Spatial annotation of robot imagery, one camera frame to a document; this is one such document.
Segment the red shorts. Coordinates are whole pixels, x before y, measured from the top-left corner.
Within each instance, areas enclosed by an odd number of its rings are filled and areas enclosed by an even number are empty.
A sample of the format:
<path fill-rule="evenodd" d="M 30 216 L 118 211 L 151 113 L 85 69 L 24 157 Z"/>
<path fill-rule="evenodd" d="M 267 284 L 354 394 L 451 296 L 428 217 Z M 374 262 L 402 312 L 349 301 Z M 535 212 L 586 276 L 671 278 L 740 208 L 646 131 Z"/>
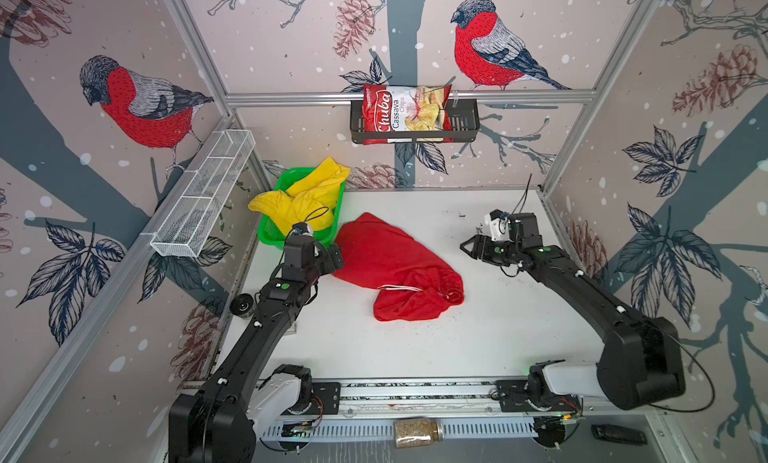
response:
<path fill-rule="evenodd" d="M 345 223 L 335 243 L 344 267 L 334 276 L 376 290 L 373 314 L 379 321 L 432 320 L 465 300 L 463 279 L 450 265 L 371 213 Z"/>

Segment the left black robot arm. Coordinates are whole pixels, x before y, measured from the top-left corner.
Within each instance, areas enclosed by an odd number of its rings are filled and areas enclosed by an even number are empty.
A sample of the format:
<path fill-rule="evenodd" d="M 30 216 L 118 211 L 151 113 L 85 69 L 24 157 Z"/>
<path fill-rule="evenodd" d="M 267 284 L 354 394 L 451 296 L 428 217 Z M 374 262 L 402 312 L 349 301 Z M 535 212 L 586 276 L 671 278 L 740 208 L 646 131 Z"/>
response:
<path fill-rule="evenodd" d="M 285 411 L 312 399 L 308 368 L 282 365 L 259 380 L 279 340 L 317 295 L 321 277 L 343 268 L 338 245 L 292 234 L 283 261 L 246 304 L 251 320 L 214 374 L 168 412 L 171 462 L 249 462 L 261 435 Z"/>

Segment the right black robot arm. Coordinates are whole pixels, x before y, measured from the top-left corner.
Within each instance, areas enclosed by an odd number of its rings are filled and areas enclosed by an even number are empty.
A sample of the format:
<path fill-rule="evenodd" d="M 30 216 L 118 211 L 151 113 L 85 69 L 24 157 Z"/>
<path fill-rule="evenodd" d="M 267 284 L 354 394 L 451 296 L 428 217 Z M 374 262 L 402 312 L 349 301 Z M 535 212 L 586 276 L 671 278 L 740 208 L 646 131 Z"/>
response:
<path fill-rule="evenodd" d="M 474 235 L 460 249 L 500 269 L 528 273 L 563 298 L 603 343 L 595 363 L 549 360 L 532 365 L 520 391 L 531 406 L 547 408 L 558 397 L 589 396 L 631 410 L 685 393 L 682 349 L 669 320 L 649 318 L 624 304 L 565 250 L 544 244 L 534 214 L 495 210 L 485 224 L 489 234 Z"/>

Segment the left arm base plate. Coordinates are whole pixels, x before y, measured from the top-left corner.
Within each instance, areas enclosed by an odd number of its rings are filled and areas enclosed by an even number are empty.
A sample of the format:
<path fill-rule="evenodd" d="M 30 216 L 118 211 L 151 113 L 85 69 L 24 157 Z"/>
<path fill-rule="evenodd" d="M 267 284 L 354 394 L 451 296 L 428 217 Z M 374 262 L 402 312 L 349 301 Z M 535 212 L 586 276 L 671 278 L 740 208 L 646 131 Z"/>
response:
<path fill-rule="evenodd" d="M 339 382 L 314 381 L 309 406 L 301 415 L 317 417 L 337 415 L 340 407 L 341 384 Z"/>

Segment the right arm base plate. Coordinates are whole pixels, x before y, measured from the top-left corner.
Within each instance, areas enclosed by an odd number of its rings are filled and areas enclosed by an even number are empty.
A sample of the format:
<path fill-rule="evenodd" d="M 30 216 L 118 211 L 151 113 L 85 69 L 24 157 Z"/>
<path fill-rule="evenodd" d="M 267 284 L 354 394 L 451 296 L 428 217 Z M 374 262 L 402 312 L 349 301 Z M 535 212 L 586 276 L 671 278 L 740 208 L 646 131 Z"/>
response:
<path fill-rule="evenodd" d="M 490 396 L 500 404 L 504 413 L 582 411 L 577 396 L 555 394 L 544 383 L 531 384 L 527 379 L 497 380 Z"/>

